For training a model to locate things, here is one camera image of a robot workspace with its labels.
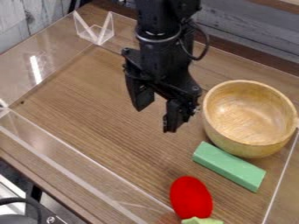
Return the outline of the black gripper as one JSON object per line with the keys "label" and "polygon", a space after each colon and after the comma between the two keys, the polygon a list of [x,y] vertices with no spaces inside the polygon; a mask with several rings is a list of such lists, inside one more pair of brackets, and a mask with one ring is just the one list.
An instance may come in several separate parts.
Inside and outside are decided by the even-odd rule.
{"label": "black gripper", "polygon": [[141,111],[159,94],[165,103],[163,132],[175,133],[189,121],[199,107],[201,88],[189,73],[189,65],[200,57],[192,55],[193,33],[171,37],[136,34],[139,48],[124,48],[125,87],[132,105]]}

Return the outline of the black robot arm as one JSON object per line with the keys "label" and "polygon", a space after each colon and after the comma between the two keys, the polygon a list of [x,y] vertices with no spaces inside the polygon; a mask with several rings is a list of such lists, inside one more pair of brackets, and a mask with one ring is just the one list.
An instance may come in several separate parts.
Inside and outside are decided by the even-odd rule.
{"label": "black robot arm", "polygon": [[165,100],[163,130],[175,132],[199,106],[201,88],[189,74],[196,0],[135,0],[136,49],[124,48],[125,86],[136,110],[160,95]]}

